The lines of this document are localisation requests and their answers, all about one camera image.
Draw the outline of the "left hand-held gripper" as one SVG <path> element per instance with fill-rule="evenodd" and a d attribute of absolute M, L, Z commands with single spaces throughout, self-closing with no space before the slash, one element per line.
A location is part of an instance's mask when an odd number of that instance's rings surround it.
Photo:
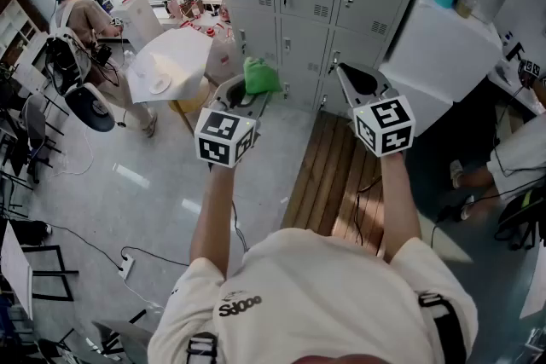
<path fill-rule="evenodd" d="M 221 83 L 195 127 L 197 158 L 212 165 L 237 166 L 256 141 L 257 120 L 269 101 L 270 92 L 246 94 L 243 74 Z"/>

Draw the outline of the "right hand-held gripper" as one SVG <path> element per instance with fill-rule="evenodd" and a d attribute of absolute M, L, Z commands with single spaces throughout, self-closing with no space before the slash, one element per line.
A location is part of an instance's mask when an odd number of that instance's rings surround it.
<path fill-rule="evenodd" d="M 394 89 L 386 76 L 362 64 L 336 67 L 354 136 L 375 157 L 402 152 L 413 144 L 415 115 L 405 95 Z"/>

